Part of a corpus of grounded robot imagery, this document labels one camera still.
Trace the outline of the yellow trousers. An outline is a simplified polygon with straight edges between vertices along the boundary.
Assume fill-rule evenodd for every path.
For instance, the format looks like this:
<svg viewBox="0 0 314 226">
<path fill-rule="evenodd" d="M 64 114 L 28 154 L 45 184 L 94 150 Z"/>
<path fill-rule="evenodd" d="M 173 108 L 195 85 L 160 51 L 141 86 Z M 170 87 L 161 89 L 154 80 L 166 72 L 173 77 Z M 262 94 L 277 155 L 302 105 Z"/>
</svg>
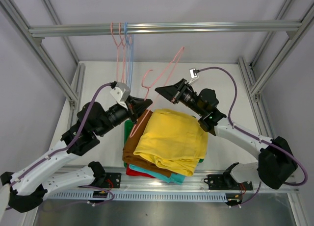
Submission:
<svg viewBox="0 0 314 226">
<path fill-rule="evenodd" d="M 207 154 L 209 134 L 191 115 L 170 109 L 152 113 L 133 154 L 183 176 L 192 176 Z"/>
</svg>

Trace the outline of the brown trousers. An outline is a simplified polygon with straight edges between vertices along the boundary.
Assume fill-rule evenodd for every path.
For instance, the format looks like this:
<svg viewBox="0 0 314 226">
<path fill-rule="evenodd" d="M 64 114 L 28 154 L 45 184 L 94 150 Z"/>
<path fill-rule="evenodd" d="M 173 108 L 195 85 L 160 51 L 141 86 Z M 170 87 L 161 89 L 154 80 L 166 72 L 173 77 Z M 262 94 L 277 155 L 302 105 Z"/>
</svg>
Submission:
<svg viewBox="0 0 314 226">
<path fill-rule="evenodd" d="M 142 157 L 133 154 L 152 114 L 152 111 L 146 110 L 145 114 L 139 118 L 139 121 L 136 125 L 137 131 L 132 137 L 128 137 L 123 147 L 122 160 L 129 165 L 135 165 L 137 167 L 143 168 L 144 170 L 170 177 L 170 175 L 173 174 L 172 171 L 161 169 L 155 164 L 143 159 Z"/>
</svg>

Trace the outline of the blue hanger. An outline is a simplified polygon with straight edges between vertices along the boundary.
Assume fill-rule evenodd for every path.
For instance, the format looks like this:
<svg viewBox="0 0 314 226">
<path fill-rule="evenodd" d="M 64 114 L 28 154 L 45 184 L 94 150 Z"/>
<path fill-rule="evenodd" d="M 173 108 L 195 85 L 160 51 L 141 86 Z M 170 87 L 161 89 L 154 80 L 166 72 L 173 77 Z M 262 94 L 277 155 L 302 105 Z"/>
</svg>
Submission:
<svg viewBox="0 0 314 226">
<path fill-rule="evenodd" d="M 131 88 L 131 58 L 133 51 L 132 35 L 128 34 L 128 23 L 124 23 L 124 35 L 126 40 L 126 84 Z"/>
<path fill-rule="evenodd" d="M 132 85 L 132 74 L 133 74 L 134 35 L 132 35 L 132 42 L 133 42 L 133 51 L 132 51 L 132 58 L 131 58 L 131 65 L 132 65 L 132 69 L 131 69 L 131 85 Z"/>
</svg>

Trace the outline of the red trousers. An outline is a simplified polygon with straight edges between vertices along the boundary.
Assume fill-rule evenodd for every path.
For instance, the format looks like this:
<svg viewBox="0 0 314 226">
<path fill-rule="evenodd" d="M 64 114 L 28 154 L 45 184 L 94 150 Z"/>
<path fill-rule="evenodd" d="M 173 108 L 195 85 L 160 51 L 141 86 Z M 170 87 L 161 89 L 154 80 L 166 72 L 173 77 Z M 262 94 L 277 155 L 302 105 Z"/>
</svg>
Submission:
<svg viewBox="0 0 314 226">
<path fill-rule="evenodd" d="M 128 176 L 142 176 L 142 177 L 148 177 L 148 178 L 155 178 L 149 174 L 138 172 L 135 170 L 132 170 L 129 166 L 126 168 L 126 175 Z"/>
</svg>

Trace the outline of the teal trousers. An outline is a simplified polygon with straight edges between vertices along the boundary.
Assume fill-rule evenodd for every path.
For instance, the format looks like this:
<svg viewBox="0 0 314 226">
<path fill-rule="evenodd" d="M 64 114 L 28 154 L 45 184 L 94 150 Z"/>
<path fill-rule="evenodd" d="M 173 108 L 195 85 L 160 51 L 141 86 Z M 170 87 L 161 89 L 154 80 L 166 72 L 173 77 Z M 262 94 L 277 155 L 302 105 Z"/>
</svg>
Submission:
<svg viewBox="0 0 314 226">
<path fill-rule="evenodd" d="M 149 174 L 149 175 L 151 175 L 151 176 L 153 176 L 159 180 L 162 180 L 164 182 L 167 182 L 167 183 L 175 183 L 175 184 L 182 185 L 184 180 L 185 180 L 185 176 L 181 175 L 181 174 L 171 174 L 169 177 L 167 177 L 167 176 L 162 175 L 160 173 L 149 171 L 149 170 L 140 168 L 140 167 L 135 166 L 135 165 L 129 165 L 128 164 L 127 166 L 129 166 L 132 170 Z"/>
</svg>

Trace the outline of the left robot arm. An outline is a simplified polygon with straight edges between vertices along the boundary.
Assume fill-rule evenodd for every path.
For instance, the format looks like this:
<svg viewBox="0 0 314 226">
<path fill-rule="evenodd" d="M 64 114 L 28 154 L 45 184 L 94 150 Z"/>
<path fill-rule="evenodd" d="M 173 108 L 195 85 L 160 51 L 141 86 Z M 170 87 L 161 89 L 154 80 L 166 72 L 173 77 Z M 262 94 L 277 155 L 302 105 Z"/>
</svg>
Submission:
<svg viewBox="0 0 314 226">
<path fill-rule="evenodd" d="M 98 161 L 62 175 L 56 176 L 55 172 L 97 146 L 99 136 L 104 136 L 127 119 L 136 122 L 152 103 L 150 99 L 132 96 L 126 99 L 125 107 L 117 103 L 108 110 L 94 100 L 87 103 L 77 114 L 77 123 L 54 147 L 28 167 L 0 176 L 2 209 L 12 208 L 24 213 L 64 190 L 81 186 L 104 187 L 106 171 Z"/>
</svg>

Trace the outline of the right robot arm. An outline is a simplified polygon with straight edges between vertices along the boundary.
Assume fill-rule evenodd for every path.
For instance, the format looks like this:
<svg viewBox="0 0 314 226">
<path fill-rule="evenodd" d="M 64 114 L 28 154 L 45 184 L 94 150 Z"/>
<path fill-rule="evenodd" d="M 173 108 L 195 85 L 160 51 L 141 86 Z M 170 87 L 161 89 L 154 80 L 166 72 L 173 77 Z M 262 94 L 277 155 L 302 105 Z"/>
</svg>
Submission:
<svg viewBox="0 0 314 226">
<path fill-rule="evenodd" d="M 200 127 L 214 136 L 226 139 L 251 154 L 256 162 L 236 162 L 223 173 L 224 185 L 235 189 L 243 182 L 262 182 L 272 189 L 279 189 L 297 169 L 288 142 L 277 137 L 258 135 L 236 125 L 217 108 L 219 103 L 213 89 L 200 93 L 182 79 L 176 84 L 158 87 L 155 91 L 173 104 L 181 102 L 200 116 Z"/>
</svg>

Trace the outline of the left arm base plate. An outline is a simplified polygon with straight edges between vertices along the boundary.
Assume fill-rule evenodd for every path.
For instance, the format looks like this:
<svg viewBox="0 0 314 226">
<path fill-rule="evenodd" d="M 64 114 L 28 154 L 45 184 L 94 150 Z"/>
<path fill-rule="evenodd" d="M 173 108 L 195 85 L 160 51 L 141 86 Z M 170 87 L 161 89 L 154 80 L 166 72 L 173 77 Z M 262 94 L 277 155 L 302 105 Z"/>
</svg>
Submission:
<svg viewBox="0 0 314 226">
<path fill-rule="evenodd" d="M 121 173 L 107 173 L 106 178 L 101 186 L 107 189 L 119 189 L 120 184 Z"/>
</svg>

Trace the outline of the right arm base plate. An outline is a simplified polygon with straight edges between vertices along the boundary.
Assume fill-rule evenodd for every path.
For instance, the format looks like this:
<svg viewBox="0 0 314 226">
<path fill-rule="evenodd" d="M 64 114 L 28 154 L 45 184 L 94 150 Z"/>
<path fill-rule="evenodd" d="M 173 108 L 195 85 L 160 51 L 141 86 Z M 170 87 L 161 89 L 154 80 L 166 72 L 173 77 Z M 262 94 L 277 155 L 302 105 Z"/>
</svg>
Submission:
<svg viewBox="0 0 314 226">
<path fill-rule="evenodd" d="M 210 190 L 253 190 L 252 183 L 238 183 L 230 175 L 209 174 L 204 179 L 204 183 L 209 186 Z"/>
</svg>

